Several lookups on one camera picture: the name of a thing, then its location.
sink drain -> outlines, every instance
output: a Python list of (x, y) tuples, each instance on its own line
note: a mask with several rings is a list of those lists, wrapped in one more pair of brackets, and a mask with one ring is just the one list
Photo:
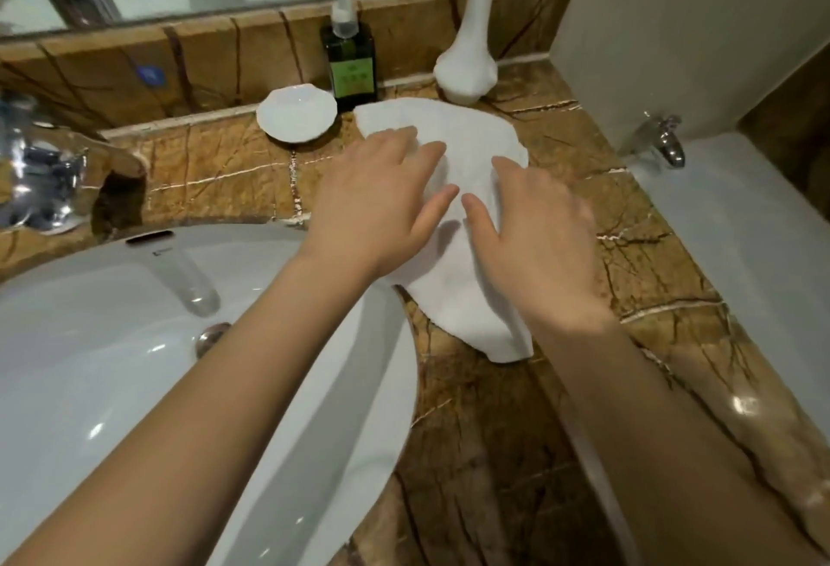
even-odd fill
[(199, 335), (198, 339), (196, 339), (196, 358), (201, 359), (208, 350), (213, 348), (217, 342), (222, 339), (222, 335), (227, 332), (227, 330), (231, 327), (231, 325), (226, 321), (221, 324), (214, 324), (212, 326), (208, 326), (205, 330), (202, 330), (202, 333)]

marble countertop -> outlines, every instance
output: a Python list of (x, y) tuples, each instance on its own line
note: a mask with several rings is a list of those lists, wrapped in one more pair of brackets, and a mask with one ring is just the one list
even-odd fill
[[(433, 83), (385, 95), (438, 98)], [(735, 479), (757, 490), (760, 506), (780, 508), (796, 537), (830, 548), (830, 451), (823, 436), (555, 69), (548, 62), (504, 67), (477, 107), (511, 122), (531, 164), (592, 204), (598, 290), (672, 393), (691, 395), (699, 419), (717, 425), (717, 445)], [(317, 184), (332, 158), (359, 136), (351, 114), (296, 151), (268, 139), (249, 110), (192, 121), (111, 137), (150, 162), (142, 230), (302, 222), (313, 213)], [(88, 227), (52, 238), (0, 233), (0, 280), (102, 238)], [(545, 357), (495, 365), (437, 328), (411, 300), (406, 309), (419, 362), (412, 430), (378, 503), (333, 563), (614, 564), (630, 558), (630, 546), (617, 540), (625, 529), (606, 514), (613, 511), (607, 485), (584, 469), (595, 467), (590, 445)]]

white towel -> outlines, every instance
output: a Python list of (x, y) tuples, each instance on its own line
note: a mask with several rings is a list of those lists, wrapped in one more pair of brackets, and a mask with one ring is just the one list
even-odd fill
[[(354, 111), (364, 136), (376, 131), (418, 128), (420, 144), (441, 140), (447, 153), (427, 186), (427, 195), (446, 183), (476, 194), (496, 227), (501, 206), (494, 155), (527, 165), (527, 150), (513, 126), (492, 114), (429, 99), (393, 99), (361, 105)], [(493, 362), (528, 358), (530, 332), (518, 313), (484, 278), (464, 223), (464, 207), (456, 199), (423, 250), (389, 276), (403, 286), (429, 319), (442, 330), (469, 343)]]

white wall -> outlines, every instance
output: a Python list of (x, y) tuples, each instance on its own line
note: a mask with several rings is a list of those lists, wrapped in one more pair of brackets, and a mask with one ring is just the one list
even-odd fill
[(619, 147), (643, 112), (730, 128), (830, 41), (830, 0), (571, 0), (551, 58)]

left hand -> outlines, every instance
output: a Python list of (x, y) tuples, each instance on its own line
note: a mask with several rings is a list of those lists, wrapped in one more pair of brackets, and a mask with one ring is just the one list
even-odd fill
[(300, 253), (385, 276), (427, 244), (458, 194), (448, 184), (423, 201), (424, 188), (447, 146), (424, 144), (407, 155), (414, 127), (370, 135), (341, 153), (319, 186)]

